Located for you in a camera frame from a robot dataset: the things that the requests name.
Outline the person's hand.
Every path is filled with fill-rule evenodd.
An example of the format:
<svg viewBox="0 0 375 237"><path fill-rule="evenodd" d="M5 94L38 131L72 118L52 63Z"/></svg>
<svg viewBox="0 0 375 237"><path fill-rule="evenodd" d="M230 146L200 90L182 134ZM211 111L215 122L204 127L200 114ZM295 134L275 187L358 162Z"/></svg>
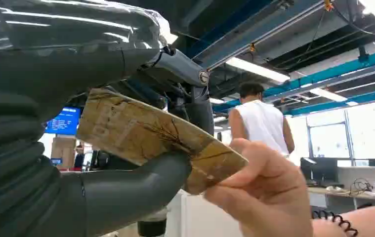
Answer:
<svg viewBox="0 0 375 237"><path fill-rule="evenodd" d="M239 223L245 237L311 237L305 178L300 169L260 142L233 139L248 165L205 192L205 199Z"/></svg>

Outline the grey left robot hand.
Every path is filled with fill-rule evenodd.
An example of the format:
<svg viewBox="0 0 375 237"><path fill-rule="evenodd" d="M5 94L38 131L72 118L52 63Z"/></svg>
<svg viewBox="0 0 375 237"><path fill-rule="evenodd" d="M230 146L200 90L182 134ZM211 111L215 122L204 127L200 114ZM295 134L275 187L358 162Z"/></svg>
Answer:
<svg viewBox="0 0 375 237"><path fill-rule="evenodd" d="M0 0L0 237L98 237L158 213L191 172L171 149L133 171L60 172L40 142L48 121L122 80L164 95L213 134L205 69L164 34L158 12L106 0Z"/></svg>

